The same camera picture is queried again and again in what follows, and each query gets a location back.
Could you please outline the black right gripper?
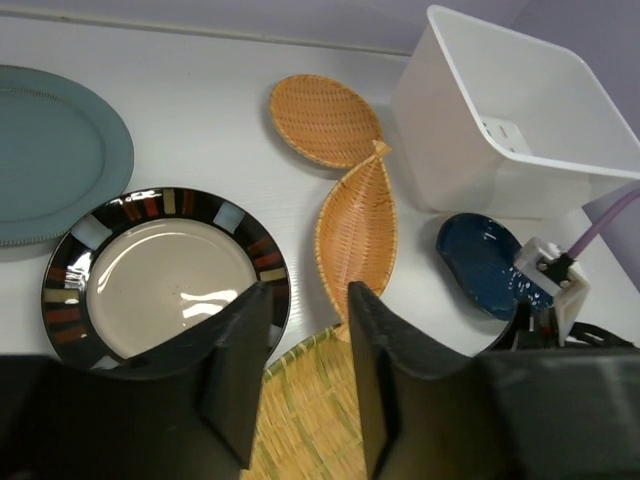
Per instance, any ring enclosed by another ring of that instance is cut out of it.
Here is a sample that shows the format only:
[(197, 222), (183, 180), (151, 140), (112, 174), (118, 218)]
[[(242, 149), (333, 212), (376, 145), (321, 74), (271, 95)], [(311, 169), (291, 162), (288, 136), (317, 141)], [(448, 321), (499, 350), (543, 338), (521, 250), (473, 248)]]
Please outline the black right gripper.
[(576, 322), (567, 336), (560, 333), (560, 323), (553, 309), (537, 311), (526, 301), (506, 308), (493, 308), (492, 316), (506, 322), (492, 342), (493, 351), (544, 349), (634, 349), (639, 347), (599, 326)]

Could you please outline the yellow green woven bamboo tray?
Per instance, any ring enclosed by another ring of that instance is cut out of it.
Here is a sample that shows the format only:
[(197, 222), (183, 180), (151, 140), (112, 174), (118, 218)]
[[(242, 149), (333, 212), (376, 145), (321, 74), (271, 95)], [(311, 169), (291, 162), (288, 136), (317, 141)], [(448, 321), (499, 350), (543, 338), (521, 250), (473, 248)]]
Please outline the yellow green woven bamboo tray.
[(365, 479), (352, 349), (344, 326), (287, 351), (264, 372), (243, 479)]

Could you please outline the leaf shaped orange woven tray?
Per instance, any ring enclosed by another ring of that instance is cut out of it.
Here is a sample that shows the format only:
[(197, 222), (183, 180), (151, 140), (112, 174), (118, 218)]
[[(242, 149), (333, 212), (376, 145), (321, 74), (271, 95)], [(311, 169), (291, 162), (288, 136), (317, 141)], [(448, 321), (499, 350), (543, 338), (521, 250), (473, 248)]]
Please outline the leaf shaped orange woven tray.
[(351, 168), (326, 197), (315, 227), (315, 261), (340, 324), (335, 335), (350, 340), (348, 286), (363, 282), (376, 295), (394, 269), (398, 226), (390, 178), (383, 158), (391, 148), (373, 142), (373, 154)]

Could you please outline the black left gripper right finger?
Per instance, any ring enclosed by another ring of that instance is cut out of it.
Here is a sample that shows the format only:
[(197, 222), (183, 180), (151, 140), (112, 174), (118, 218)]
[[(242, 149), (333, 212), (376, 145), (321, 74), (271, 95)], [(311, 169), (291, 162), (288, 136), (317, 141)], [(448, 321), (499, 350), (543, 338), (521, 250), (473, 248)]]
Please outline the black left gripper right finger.
[(477, 475), (480, 379), (473, 361), (348, 287), (349, 330), (370, 475)]

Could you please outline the dark blue shell shaped plate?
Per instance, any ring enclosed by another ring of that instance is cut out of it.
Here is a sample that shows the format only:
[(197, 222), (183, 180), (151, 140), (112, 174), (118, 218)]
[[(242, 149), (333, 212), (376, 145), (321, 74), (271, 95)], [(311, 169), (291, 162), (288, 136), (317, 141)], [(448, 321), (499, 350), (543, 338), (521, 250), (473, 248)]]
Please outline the dark blue shell shaped plate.
[(436, 239), (436, 251), (463, 293), (486, 314), (510, 321), (524, 302), (535, 313), (553, 306), (552, 297), (515, 266), (522, 248), (502, 224), (475, 213), (447, 219)]

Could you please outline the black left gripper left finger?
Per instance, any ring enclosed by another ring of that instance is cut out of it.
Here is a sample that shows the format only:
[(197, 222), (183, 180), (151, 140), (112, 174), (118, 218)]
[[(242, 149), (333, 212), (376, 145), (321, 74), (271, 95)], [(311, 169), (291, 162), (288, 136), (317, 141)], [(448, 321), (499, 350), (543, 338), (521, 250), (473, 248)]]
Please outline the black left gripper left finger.
[(220, 313), (134, 357), (141, 379), (164, 384), (162, 423), (194, 450), (216, 442), (247, 469), (269, 350), (272, 289), (258, 281)]

